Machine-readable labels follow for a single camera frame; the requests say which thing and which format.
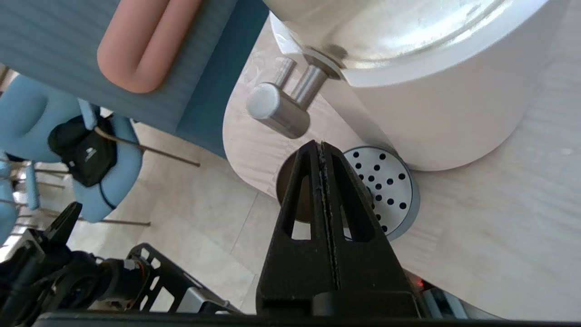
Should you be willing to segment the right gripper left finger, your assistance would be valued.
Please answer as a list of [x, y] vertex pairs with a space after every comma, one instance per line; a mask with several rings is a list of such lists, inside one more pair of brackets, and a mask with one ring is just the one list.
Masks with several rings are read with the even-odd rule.
[[259, 315], [310, 315], [315, 296], [335, 288], [320, 153], [316, 141], [296, 152], [256, 290]]

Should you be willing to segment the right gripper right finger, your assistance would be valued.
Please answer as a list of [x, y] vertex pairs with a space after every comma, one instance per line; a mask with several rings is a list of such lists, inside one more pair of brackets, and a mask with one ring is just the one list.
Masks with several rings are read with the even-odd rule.
[[335, 288], [344, 292], [410, 292], [390, 242], [413, 223], [413, 177], [394, 152], [374, 146], [340, 151], [322, 143]]

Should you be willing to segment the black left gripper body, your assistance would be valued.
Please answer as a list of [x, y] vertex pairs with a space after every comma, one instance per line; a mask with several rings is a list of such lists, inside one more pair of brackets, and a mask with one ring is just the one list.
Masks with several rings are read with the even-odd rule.
[[69, 255], [65, 232], [27, 229], [13, 253], [15, 282], [36, 282], [62, 267]]

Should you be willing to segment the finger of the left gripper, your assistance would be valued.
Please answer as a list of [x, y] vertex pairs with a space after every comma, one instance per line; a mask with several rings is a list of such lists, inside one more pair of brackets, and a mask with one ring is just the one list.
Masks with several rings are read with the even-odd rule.
[[44, 232], [46, 242], [52, 247], [66, 247], [66, 243], [77, 223], [83, 205], [70, 203]]

